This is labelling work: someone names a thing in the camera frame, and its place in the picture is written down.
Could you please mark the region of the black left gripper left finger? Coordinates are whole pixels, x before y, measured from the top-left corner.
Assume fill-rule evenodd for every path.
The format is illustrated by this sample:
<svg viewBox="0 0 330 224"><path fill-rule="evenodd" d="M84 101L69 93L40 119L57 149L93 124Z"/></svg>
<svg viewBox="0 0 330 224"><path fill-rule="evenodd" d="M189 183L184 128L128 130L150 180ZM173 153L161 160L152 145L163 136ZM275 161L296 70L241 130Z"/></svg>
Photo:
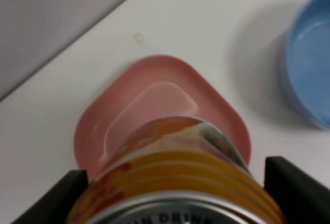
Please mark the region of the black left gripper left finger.
<svg viewBox="0 0 330 224"><path fill-rule="evenodd" d="M87 172L71 170L13 223L65 223L71 208L88 187Z"/></svg>

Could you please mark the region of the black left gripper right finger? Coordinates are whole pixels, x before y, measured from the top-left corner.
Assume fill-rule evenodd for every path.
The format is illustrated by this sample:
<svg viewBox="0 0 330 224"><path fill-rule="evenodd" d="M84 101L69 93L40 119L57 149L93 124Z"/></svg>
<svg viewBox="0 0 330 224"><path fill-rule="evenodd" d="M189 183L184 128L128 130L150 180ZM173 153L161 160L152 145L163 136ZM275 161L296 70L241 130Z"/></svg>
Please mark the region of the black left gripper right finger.
<svg viewBox="0 0 330 224"><path fill-rule="evenodd" d="M287 223L329 223L329 188L284 157L266 158L264 188Z"/></svg>

